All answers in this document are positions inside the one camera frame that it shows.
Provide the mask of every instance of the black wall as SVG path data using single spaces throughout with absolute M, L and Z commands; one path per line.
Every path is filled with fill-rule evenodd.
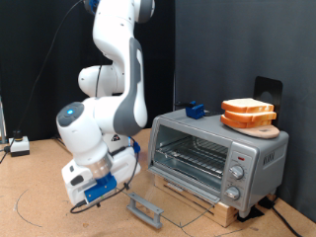
M 279 196 L 316 221 L 316 2 L 176 1 L 176 100 L 252 98 L 257 76 L 283 83 L 289 134 Z
M 0 81 L 7 133 L 17 128 L 52 38 L 76 0 L 0 2 Z M 172 110 L 174 81 L 175 3 L 157 0 L 152 19 L 135 26 L 144 54 L 147 127 Z M 92 40 L 94 17 L 83 4 L 70 13 L 56 39 L 47 66 L 36 86 L 21 129 L 30 140 L 57 134 L 55 118 L 71 102 L 87 96 L 77 76 L 82 68 L 110 64 Z

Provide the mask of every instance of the control panel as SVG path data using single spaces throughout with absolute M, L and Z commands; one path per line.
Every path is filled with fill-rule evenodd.
M 237 151 L 232 152 L 223 194 L 224 198 L 233 202 L 235 207 L 243 205 L 251 164 L 250 156 Z

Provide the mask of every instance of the toaster oven top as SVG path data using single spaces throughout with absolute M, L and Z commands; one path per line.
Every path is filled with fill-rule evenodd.
M 262 139 L 246 134 L 242 134 L 224 125 L 220 121 L 220 116 L 203 117 L 200 119 L 193 119 L 186 116 L 185 110 L 178 110 L 160 116 L 161 119 L 167 119 L 178 124 L 183 124 L 203 132 L 212 133 L 214 135 L 229 139 L 231 141 L 239 141 L 240 143 L 249 144 L 259 149 L 266 149 L 271 147 L 272 143 L 283 139 L 287 136 L 285 132 L 281 131 L 279 136 L 273 139 Z

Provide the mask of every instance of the black cable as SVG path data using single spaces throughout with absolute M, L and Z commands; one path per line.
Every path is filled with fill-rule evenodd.
M 274 206 L 272 206 L 273 211 L 276 213 L 276 215 L 283 221 L 283 223 L 286 225 L 286 227 L 297 237 L 302 237 L 300 234 L 298 234 L 286 221 L 286 219 L 275 209 Z
M 102 201 L 104 201 L 104 200 L 106 200 L 106 199 L 109 199 L 109 198 L 112 198 L 112 197 L 118 195 L 119 193 L 121 193 L 122 191 L 124 191 L 124 190 L 126 189 L 126 187 L 129 186 L 129 184 L 130 184 L 130 182 L 132 181 L 132 179 L 134 178 L 134 175 L 135 175 L 135 172 L 136 172 L 136 169 L 137 169 L 137 165 L 138 165 L 138 158 L 139 158 L 139 153 L 137 153 L 137 156 L 136 156 L 136 164 L 135 164 L 134 170 L 133 170 L 133 172 L 132 172 L 132 175 L 131 175 L 129 181 L 128 181 L 127 183 L 124 183 L 124 187 L 123 187 L 122 189 L 118 190 L 118 192 L 116 192 L 115 194 L 112 194 L 111 196 L 108 196 L 108 197 L 106 197 L 106 198 L 104 198 L 104 199 L 101 199 L 101 200 L 99 200 L 98 202 L 96 202 L 96 203 L 94 203 L 94 204 L 92 204 L 92 205 L 90 205 L 90 206 L 88 206 L 88 207 L 86 207 L 86 208 L 84 208 L 84 209 L 74 211 L 74 209 L 76 209 L 76 208 L 78 208 L 78 207 L 80 207 L 80 206 L 86 204 L 86 201 L 84 201 L 84 200 L 83 200 L 83 201 L 80 201 L 79 203 L 77 203 L 75 206 L 73 206 L 73 207 L 70 209 L 70 213 L 72 213 L 72 214 L 77 214 L 77 213 L 86 211 L 86 210 L 92 208 L 93 206 L 100 204 Z
M 24 113 L 23 113 L 23 115 L 22 115 L 22 118 L 21 118 L 21 120 L 20 120 L 20 122 L 19 122 L 19 125 L 18 125 L 18 129 L 16 129 L 16 131 L 18 131 L 18 130 L 20 129 L 20 127 L 21 127 L 21 125 L 22 125 L 22 123 L 23 123 L 23 121 L 24 121 L 24 119 L 25 119 L 25 117 L 26 117 L 26 114 L 27 114 L 27 112 L 28 112 L 28 110 L 29 110 L 29 107 L 30 107 L 30 104 L 31 104 L 31 100 L 32 100 L 33 93 L 34 93 L 34 90 L 35 90 L 35 88 L 36 88 L 37 82 L 39 81 L 39 79 L 40 79 L 40 77 L 41 77 L 41 74 L 42 74 L 42 72 L 43 72 L 43 69 L 45 68 L 45 66 L 46 66 L 46 64 L 47 64 L 48 57 L 49 57 L 49 55 L 50 55 L 50 53 L 51 53 L 51 50 L 52 50 L 52 48 L 53 48 L 53 45 L 54 45 L 54 43 L 55 43 L 55 41 L 56 41 L 56 38 L 57 38 L 57 35 L 58 35 L 58 33 L 59 33 L 60 28 L 62 27 L 63 23 L 64 23 L 65 20 L 67 19 L 68 15 L 69 15 L 69 13 L 72 11 L 72 9 L 74 9 L 74 8 L 75 8 L 79 3 L 81 3 L 81 2 L 83 2 L 83 0 L 79 0 L 77 3 L 75 3 L 75 4 L 69 9 L 69 11 L 66 13 L 66 15 L 65 15 L 64 18 L 62 19 L 61 23 L 59 24 L 59 27 L 57 28 L 57 31 L 56 31 L 56 33 L 55 33 L 53 39 L 52 39 L 52 42 L 51 42 L 49 51 L 48 51 L 48 53 L 47 53 L 47 55 L 46 55 L 46 57 L 45 57 L 45 60 L 44 60 L 44 62 L 43 62 L 43 64 L 42 64 L 42 67 L 41 67 L 41 69 L 40 69 L 39 75 L 38 75 L 38 77 L 37 77 L 37 79 L 36 79 L 36 81 L 35 81 L 35 83 L 34 83 L 34 85 L 33 85 L 32 92 L 31 92 L 31 95 L 30 95 L 30 97 L 29 97 L 29 100 L 28 100 L 26 109 L 25 109 L 25 111 L 24 111 Z M 14 141 L 15 141 L 15 138 L 16 138 L 16 132 L 13 134 L 13 139 L 12 139 L 12 141 L 11 141 L 11 144 L 10 144 L 9 148 L 11 148 L 12 144 L 13 144 Z M 2 157 L 0 164 L 2 163 L 3 159 L 6 157 L 6 154 Z
M 0 164 L 2 163 L 2 161 L 4 160 L 4 158 L 6 158 L 6 155 L 8 154 L 8 152 L 4 153 L 4 156 L 2 157 Z
M 52 137 L 52 139 L 55 139 L 55 140 L 57 140 L 60 144 L 66 146 L 65 143 L 63 143 L 63 141 L 62 141 L 57 135 L 55 135 L 54 137 Z
M 100 65 L 100 67 L 99 67 L 99 73 L 98 73 L 97 84 L 96 84 L 96 97 L 98 97 L 98 85 L 99 85 L 101 68 L 102 68 L 102 65 Z

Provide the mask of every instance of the oven rack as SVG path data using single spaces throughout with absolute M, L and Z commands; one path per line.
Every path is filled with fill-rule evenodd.
M 156 151 L 222 179 L 228 148 L 189 136 Z

